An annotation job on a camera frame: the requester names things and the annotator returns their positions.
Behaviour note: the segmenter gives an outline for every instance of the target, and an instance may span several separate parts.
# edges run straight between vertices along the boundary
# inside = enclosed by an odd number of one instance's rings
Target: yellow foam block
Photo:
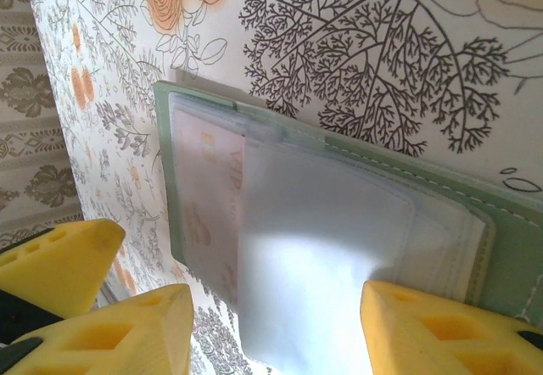
[[[361,319],[375,375],[537,375],[543,351],[519,320],[391,283],[364,284]]]
[[[64,318],[85,313],[124,237],[110,220],[57,225],[0,255],[0,289]]]
[[[8,375],[188,375],[193,300],[186,284],[140,294],[17,339],[43,343]]]

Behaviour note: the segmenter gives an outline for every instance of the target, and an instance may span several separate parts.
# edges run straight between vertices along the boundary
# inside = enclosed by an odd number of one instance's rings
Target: wallpaper
[[[171,257],[157,80],[543,198],[541,0],[30,1],[83,214],[126,229],[114,271],[131,294],[191,285],[193,373],[273,370],[243,355],[233,307]],[[0,41],[31,39],[22,27]],[[37,87],[38,75],[14,80]],[[16,91],[21,119],[50,110]],[[64,178],[54,166],[36,180]],[[18,198],[49,207],[67,198],[24,191]],[[533,300],[543,297],[541,271]]]
[[[0,248],[81,218],[29,0],[0,0]]]

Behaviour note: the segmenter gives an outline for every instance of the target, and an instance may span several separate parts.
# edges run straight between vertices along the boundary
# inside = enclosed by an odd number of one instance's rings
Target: damask pattern wallpaper
[[[0,0],[0,248],[81,218],[29,0]]]
[[[243,355],[233,308],[171,257],[157,80],[235,93],[543,198],[540,0],[30,1],[83,214],[126,229],[113,271],[131,294],[191,285],[195,374],[273,370]],[[33,54],[28,26],[0,36],[0,48]],[[30,121],[52,109],[44,73],[24,66],[31,74],[4,77],[15,98],[3,110]],[[31,102],[29,88],[40,90]],[[67,182],[54,166],[29,181]],[[47,207],[70,192],[3,189],[0,204]]]

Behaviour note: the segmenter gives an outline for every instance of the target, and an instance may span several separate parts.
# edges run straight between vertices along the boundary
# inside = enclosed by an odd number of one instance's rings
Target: wallet
[[[248,357],[366,370],[368,279],[542,323],[540,201],[254,105],[154,93],[171,253],[237,311]]]

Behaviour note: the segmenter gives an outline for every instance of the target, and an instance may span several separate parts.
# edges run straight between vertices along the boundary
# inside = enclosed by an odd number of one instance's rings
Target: wallet stitching
[[[320,139],[318,137],[314,137],[312,135],[310,135],[309,133],[305,133],[303,131],[299,131],[297,129],[294,129],[293,127],[290,127],[290,126],[286,126],[286,125],[283,125],[281,123],[279,123],[278,121],[276,120],[270,120],[270,119],[266,119],[265,117],[263,116],[260,116],[260,115],[257,115],[257,114],[253,114],[254,117],[260,119],[260,120],[263,120],[263,121],[271,121],[272,123],[275,123],[276,125],[279,125],[280,127],[284,127],[292,132],[296,132],[296,133],[299,133],[300,135],[303,135],[303,136],[306,136],[306,137],[309,137],[310,139],[312,140],[316,140],[318,142],[321,142],[321,143],[324,143],[325,146],[329,146],[331,148],[335,148],[337,150],[339,150],[340,152],[345,152],[345,153],[348,153],[348,154],[353,154],[354,156],[356,157],[359,157],[361,159],[364,159],[364,160],[368,160],[368,161],[371,161],[372,163],[377,163],[378,165],[383,165],[385,167],[388,167],[392,170],[396,170],[396,171],[399,171],[400,173],[404,173],[404,174],[407,174],[408,176],[413,176],[415,178],[418,178],[418,179],[421,179],[421,180],[424,180],[426,182],[429,182],[430,184],[434,184],[435,186],[438,186],[438,187],[441,187],[441,188],[444,188],[445,190],[449,190],[449,191],[452,191],[453,193],[457,193],[457,194],[460,194],[461,196],[464,196],[468,199],[473,199],[481,204],[485,204],[485,205],[488,205],[489,207],[491,208],[495,208],[496,210],[500,210],[502,212],[506,212],[507,214],[510,214],[520,220],[523,220],[523,221],[526,221],[528,222],[530,225],[534,226],[534,227],[537,227],[540,231],[543,232],[543,227],[541,227],[537,222],[534,222],[534,221],[531,221],[529,218],[523,216],[523,215],[520,215],[520,214],[517,214],[516,212],[513,212],[513,211],[510,211],[506,208],[501,208],[501,207],[498,207],[497,205],[494,205],[492,203],[488,203],[486,201],[483,201],[482,199],[478,199],[477,197],[474,197],[472,195],[469,195],[469,194],[466,194],[466,193],[463,193],[462,191],[458,191],[458,190],[455,190],[454,188],[451,188],[451,187],[448,187],[446,185],[443,185],[443,184],[439,184],[438,182],[435,182],[433,180],[429,180],[427,177],[422,177],[422,176],[419,176],[417,174],[414,174],[414,173],[411,173],[410,171],[407,171],[407,170],[403,170],[401,169],[400,167],[396,167],[394,165],[389,165],[387,163],[384,163],[382,161],[379,161],[379,160],[375,160],[375,159],[372,159],[371,157],[367,157],[367,156],[364,156],[362,154],[358,154],[358,153],[355,153],[355,152],[352,152],[346,148],[339,148],[338,146],[335,146],[331,143],[328,143],[325,139]],[[522,310],[522,312],[518,315],[518,317],[522,317],[522,318],[525,318],[529,321],[528,317],[526,317],[526,312],[528,310],[528,308],[531,306],[532,302],[534,301],[534,297],[535,297],[535,292],[539,289],[541,283],[543,282],[543,271],[540,273],[540,275],[536,278],[535,280],[535,284],[534,284],[534,287],[531,289],[530,291],[530,296],[528,297],[528,299],[526,300],[525,304],[524,304],[524,308]]]

